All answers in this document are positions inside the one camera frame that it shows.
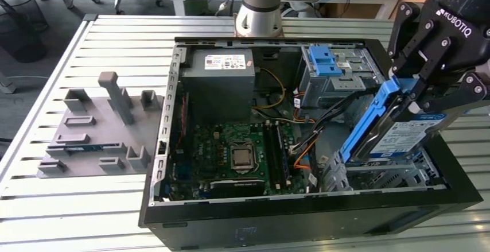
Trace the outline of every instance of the blue latch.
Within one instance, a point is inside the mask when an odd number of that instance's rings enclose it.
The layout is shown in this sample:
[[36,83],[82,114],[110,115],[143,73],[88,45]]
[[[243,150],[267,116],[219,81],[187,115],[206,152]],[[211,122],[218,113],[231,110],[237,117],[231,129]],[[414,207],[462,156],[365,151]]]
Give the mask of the blue latch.
[[331,54],[329,46],[310,46],[310,57],[314,62],[318,76],[341,76],[342,70],[337,67],[335,56]]

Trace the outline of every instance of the sticker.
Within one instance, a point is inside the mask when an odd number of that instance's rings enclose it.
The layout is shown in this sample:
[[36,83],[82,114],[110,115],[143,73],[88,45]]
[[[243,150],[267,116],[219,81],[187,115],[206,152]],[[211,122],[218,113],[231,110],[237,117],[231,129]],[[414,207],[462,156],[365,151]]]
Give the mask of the sticker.
[[318,181],[318,179],[317,179],[317,177],[314,176],[314,174],[313,174],[313,173],[310,173],[310,175],[309,175],[309,181],[310,181],[310,183],[317,187],[317,183],[318,183],[319,181]]
[[301,99],[299,98],[294,98],[294,107],[301,108]]
[[421,142],[426,130],[440,124],[446,114],[419,114],[409,122],[395,122],[371,150],[371,157],[402,156]]
[[66,148],[64,150],[84,150],[84,149],[80,147],[71,147],[71,148]]
[[337,63],[337,67],[339,67],[339,68],[351,68],[351,64],[349,62],[346,62],[346,63]]
[[207,55],[205,69],[246,69],[246,56]]

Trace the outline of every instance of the green circuit board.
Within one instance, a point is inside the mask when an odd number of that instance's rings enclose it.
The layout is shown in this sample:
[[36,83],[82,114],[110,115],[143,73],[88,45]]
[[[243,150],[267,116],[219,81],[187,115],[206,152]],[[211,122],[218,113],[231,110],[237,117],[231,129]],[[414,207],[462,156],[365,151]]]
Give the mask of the green circuit board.
[[[198,125],[194,128],[191,152],[191,177],[194,182],[217,180],[263,180],[265,195],[286,195],[305,193],[301,173],[291,174],[291,185],[277,189],[270,186],[267,153],[265,148],[263,125],[261,123]],[[294,143],[293,128],[289,123],[279,125],[286,146]],[[254,152],[254,168],[247,171],[233,169],[231,154],[234,146],[251,146]],[[203,199],[199,186],[191,187],[193,192],[180,192],[183,199]]]

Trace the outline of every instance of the metal slotted tabletop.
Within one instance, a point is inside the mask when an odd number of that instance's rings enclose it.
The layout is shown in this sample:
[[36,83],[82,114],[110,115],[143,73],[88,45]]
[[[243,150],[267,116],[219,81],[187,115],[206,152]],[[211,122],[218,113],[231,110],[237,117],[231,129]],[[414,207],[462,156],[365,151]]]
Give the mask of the metal slotted tabletop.
[[[385,47],[391,27],[390,22],[373,20],[285,19],[287,37],[375,38]],[[66,110],[62,98],[68,88],[107,96],[98,87],[98,76],[102,71],[115,71],[118,84],[130,95],[148,88],[164,95],[174,37],[231,37],[233,30],[233,20],[215,17],[102,15],[82,23],[0,161],[0,251],[168,251],[150,230],[138,227],[144,175],[38,179],[38,165]],[[444,137],[486,201],[399,235],[243,250],[490,251],[486,109],[461,117]]]

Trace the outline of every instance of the yellow wire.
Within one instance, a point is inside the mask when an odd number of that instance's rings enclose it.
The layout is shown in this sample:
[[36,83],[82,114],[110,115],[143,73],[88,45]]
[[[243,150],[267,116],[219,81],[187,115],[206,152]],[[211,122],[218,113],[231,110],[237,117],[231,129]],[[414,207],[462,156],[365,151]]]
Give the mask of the yellow wire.
[[279,78],[275,76],[275,74],[269,70],[269,69],[266,69],[266,68],[261,68],[263,71],[266,71],[273,77],[274,77],[274,79],[278,81],[278,83],[279,83],[279,85],[281,85],[281,90],[283,91],[283,94],[282,94],[282,96],[281,96],[281,99],[279,99],[279,101],[277,102],[277,103],[274,103],[274,104],[270,104],[269,106],[257,106],[257,107],[253,107],[254,109],[257,109],[257,110],[262,110],[262,109],[265,109],[265,108],[271,108],[271,107],[275,107],[275,106],[278,106],[282,102],[283,102],[283,100],[285,100],[285,97],[286,97],[286,89],[285,89],[285,85],[283,85],[283,83],[281,82],[281,80],[279,80]]

